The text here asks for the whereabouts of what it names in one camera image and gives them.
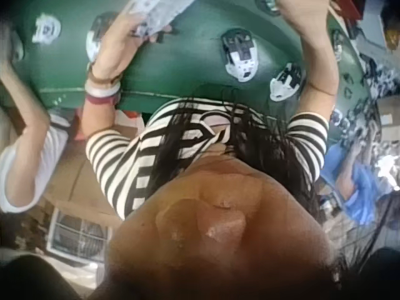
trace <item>hand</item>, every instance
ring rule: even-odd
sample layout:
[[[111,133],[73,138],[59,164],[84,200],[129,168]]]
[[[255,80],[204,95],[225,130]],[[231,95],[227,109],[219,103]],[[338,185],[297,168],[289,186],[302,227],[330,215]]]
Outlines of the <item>hand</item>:
[[[131,7],[130,4],[116,18],[101,41],[100,53],[92,68],[93,75],[99,79],[118,77],[129,66],[145,41],[149,40],[151,43],[157,41],[157,36],[146,39],[133,36],[133,31],[143,22],[144,18],[128,14],[127,10]],[[171,26],[164,28],[164,32],[171,31]]]
[[[329,0],[277,0],[289,25],[310,44],[325,38]]]
[[[350,155],[354,158],[358,156],[358,154],[361,153],[361,150],[363,150],[364,143],[361,141],[361,138],[358,137],[354,140],[351,149],[350,149]]]
[[[0,20],[0,75],[11,65],[12,57],[11,27],[6,21]]]
[[[368,139],[373,142],[378,134],[379,128],[375,121],[371,121],[368,124]]]

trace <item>wristband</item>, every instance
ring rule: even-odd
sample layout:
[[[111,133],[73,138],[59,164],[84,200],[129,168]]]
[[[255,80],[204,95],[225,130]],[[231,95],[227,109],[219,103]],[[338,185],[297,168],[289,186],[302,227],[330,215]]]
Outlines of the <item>wristband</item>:
[[[97,98],[90,94],[86,94],[85,99],[94,105],[112,104],[113,106],[115,106],[121,100],[121,93],[117,93],[112,96],[102,97],[102,98]]]
[[[117,81],[120,81],[122,78],[122,74],[111,79],[99,79],[93,74],[93,64],[89,65],[89,69],[87,70],[87,78],[89,78],[92,82],[100,85],[114,85]]]
[[[121,83],[117,82],[116,85],[110,87],[109,89],[98,89],[90,85],[89,82],[85,84],[85,91],[95,98],[107,98],[115,95],[121,88]]]

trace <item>striped shirt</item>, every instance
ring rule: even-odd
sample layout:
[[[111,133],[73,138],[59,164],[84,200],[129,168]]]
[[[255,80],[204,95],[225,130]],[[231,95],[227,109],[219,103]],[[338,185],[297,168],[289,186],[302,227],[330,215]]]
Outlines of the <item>striped shirt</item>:
[[[121,219],[128,217],[146,200],[146,189],[163,136],[174,113],[185,101],[178,99],[161,107],[150,119],[146,130],[134,140],[108,129],[96,133],[87,142],[86,154],[97,180]],[[183,134],[179,157],[191,163],[199,159],[211,145],[229,144],[234,107],[234,104],[207,99],[194,99],[193,102],[193,115]],[[234,122],[245,109],[246,106],[236,106]],[[252,109],[250,112],[255,124],[265,127],[262,115]],[[220,125],[226,125],[226,128],[215,133],[212,127]],[[324,165],[328,122],[318,114],[307,112],[294,116],[287,129],[287,137],[292,142],[299,162],[310,181],[315,181]]]

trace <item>worker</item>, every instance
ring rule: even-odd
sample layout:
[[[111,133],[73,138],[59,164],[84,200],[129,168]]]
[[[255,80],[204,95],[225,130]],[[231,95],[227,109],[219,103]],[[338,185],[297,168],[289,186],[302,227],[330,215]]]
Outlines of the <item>worker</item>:
[[[47,113],[21,81],[12,65],[12,34],[11,25],[0,21],[0,80],[25,128],[18,136],[0,108],[0,212],[22,213],[42,196],[67,143],[73,111],[53,109]]]
[[[375,121],[369,122],[366,133],[365,145],[363,131],[358,130],[348,151],[340,143],[330,147],[321,172],[321,177],[341,195],[346,214],[359,225],[368,225],[378,219],[377,201],[396,186],[396,183],[391,186],[386,177],[379,178],[371,165],[373,142],[378,133]]]
[[[329,1],[277,5],[301,37],[307,66],[286,133],[245,105],[195,98],[165,104],[136,139],[123,137],[113,129],[114,106],[145,42],[132,35],[143,19],[125,9],[103,37],[82,129],[101,189],[124,222],[90,299],[302,298],[336,286],[313,189],[339,86]]]

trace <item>green table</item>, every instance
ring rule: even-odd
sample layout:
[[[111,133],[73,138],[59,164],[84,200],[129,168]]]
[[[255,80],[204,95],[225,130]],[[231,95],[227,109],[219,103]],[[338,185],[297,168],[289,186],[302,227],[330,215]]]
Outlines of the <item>green table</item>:
[[[84,101],[86,78],[86,34],[94,18],[105,11],[119,11],[127,0],[22,0],[11,8],[11,18],[25,45],[26,56],[16,65],[21,76],[31,83],[47,107],[76,108]],[[60,37],[51,45],[33,44],[35,21],[42,13],[56,16]],[[296,109],[298,95],[281,103],[269,100],[269,82],[288,62],[302,62],[297,34],[282,17],[260,11],[255,0],[197,0],[174,27],[177,35],[165,35],[162,44],[144,46],[125,73],[121,108],[153,113],[171,99],[187,96],[235,99],[270,116],[288,118]],[[256,77],[238,83],[227,74],[221,51],[221,35],[231,28],[250,30],[259,47],[260,66]],[[329,29],[340,29],[333,17]],[[345,42],[341,74],[354,79],[352,99],[344,97],[342,80],[337,108],[352,109],[360,98],[369,96],[359,82],[363,71],[357,54]],[[7,96],[2,103],[11,105]]]

